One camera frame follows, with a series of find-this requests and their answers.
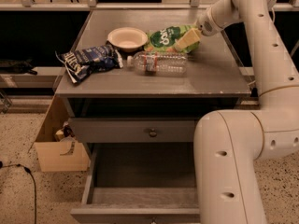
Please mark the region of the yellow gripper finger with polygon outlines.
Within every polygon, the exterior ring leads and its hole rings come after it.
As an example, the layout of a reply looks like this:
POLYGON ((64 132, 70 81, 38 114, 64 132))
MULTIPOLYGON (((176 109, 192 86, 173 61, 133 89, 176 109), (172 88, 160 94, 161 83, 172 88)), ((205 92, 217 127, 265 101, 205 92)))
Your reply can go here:
POLYGON ((197 47, 201 39, 201 32, 197 28, 192 28, 175 43, 177 51, 192 51, 197 47))

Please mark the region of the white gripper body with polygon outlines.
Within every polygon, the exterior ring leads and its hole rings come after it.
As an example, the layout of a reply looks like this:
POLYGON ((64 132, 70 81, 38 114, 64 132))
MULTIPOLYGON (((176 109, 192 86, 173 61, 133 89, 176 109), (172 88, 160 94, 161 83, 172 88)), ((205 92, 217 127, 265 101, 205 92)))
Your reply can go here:
POLYGON ((214 7, 209 7, 196 21, 196 25, 202 35, 213 36, 224 29, 225 22, 221 11, 214 7))

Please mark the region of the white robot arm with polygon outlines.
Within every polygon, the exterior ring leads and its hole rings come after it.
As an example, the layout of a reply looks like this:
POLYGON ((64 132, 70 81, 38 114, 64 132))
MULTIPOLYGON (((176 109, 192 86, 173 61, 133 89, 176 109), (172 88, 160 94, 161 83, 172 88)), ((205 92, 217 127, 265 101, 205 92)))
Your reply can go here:
POLYGON ((277 0, 219 0, 196 21, 203 35, 243 22, 260 107, 219 110, 196 125, 201 224, 266 224, 253 163, 299 150, 299 73, 269 11, 277 0))

